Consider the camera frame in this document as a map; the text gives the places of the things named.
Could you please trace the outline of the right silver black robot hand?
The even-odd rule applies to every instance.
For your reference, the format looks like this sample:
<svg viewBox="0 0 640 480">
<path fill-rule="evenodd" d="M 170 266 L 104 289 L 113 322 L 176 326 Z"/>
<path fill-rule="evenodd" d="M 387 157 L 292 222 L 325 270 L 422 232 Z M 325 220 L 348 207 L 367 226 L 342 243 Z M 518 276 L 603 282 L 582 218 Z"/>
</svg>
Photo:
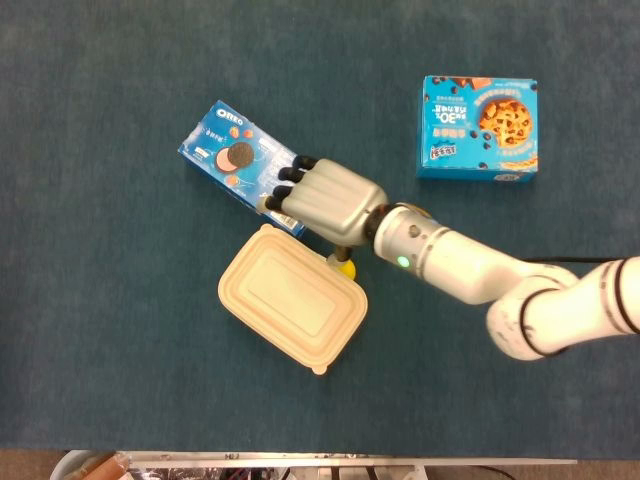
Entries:
<svg viewBox="0 0 640 480">
<path fill-rule="evenodd" d="M 365 224 L 388 197 L 373 181 L 329 159 L 298 155 L 278 172 L 280 183 L 256 209 L 273 211 L 301 222 L 335 246 L 339 262 L 367 242 Z"/>
</svg>

